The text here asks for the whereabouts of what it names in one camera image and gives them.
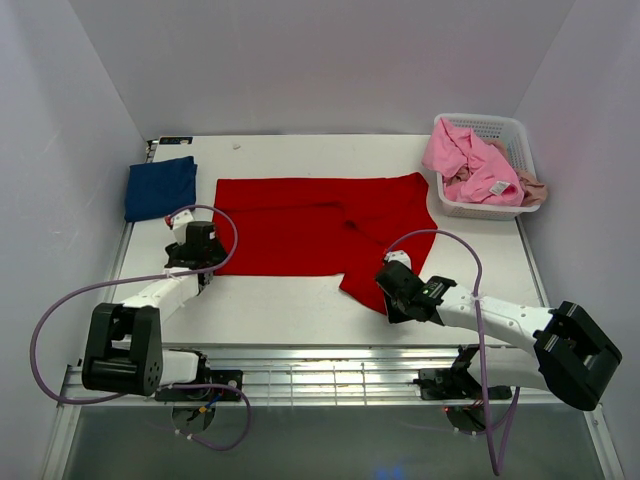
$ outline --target black joint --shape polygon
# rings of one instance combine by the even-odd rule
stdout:
[[[405,264],[392,260],[375,277],[385,296],[389,323],[409,320],[431,321],[443,325],[437,308],[442,296],[456,282],[443,277],[431,277],[425,284]]]
[[[471,360],[478,353],[478,346],[460,347],[458,357],[447,369],[423,369],[418,372],[414,384],[420,386],[420,397],[423,400],[477,400],[482,396],[482,387],[468,372]],[[511,398],[509,386],[489,388],[490,400],[506,400]]]
[[[113,341],[131,335],[129,349]],[[151,395],[162,378],[160,311],[101,303],[91,316],[82,366],[82,384],[89,390]]]
[[[218,265],[225,258],[227,252],[216,235],[213,222],[194,221],[185,227],[185,243],[172,243],[165,248],[169,261],[165,268],[188,268],[198,270]],[[200,290],[210,281],[210,275],[198,276]]]
[[[540,373],[560,400],[594,410],[622,354],[581,306],[563,302],[552,313],[546,328],[534,333]]]

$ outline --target pink towel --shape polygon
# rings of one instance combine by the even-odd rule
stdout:
[[[522,204],[524,191],[515,170],[494,145],[487,145],[471,128],[454,127],[441,118],[422,164],[442,174],[444,195],[451,201],[511,207]],[[463,167],[469,169],[469,178],[446,185]]]

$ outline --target gray floor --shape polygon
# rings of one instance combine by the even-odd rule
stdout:
[[[441,407],[265,407],[254,412],[247,440],[218,453],[147,424],[170,427],[169,407],[85,407],[64,478],[495,478],[484,437],[402,425],[448,428]],[[219,409],[204,436],[232,440],[243,421],[243,409]],[[564,405],[520,406],[501,478],[603,478],[583,414]]]

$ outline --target white robotic arm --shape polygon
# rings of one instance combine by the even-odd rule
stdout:
[[[402,251],[387,255],[376,282],[385,293],[390,323],[418,320],[478,330],[473,293],[443,277],[423,282]],[[558,309],[529,307],[487,296],[478,300],[485,333],[517,347],[486,349],[490,387],[548,390],[575,408],[596,407],[622,355],[582,307],[569,302]],[[426,390],[440,398],[477,398],[477,351],[477,346],[461,348],[450,369],[423,379]]]
[[[209,284],[211,274],[184,275],[220,264],[227,256],[212,222],[185,210],[167,219],[176,242],[166,248],[165,279],[119,303],[98,305],[91,318],[82,381],[86,388],[151,395],[158,387],[190,383],[204,371],[199,352],[162,348],[161,325]],[[113,342],[129,340],[126,346]]]

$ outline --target white wall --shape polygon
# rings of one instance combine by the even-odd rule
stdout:
[[[577,0],[516,117],[551,195],[526,230],[551,300],[585,306],[621,349],[604,396],[627,478],[640,478],[640,4]]]
[[[0,0],[0,469],[37,478],[55,403],[31,377],[31,331],[58,297],[106,276],[127,165],[144,142],[67,0]],[[52,318],[40,364],[59,388],[97,294]]]
[[[512,115],[574,0],[71,0],[145,138]]]

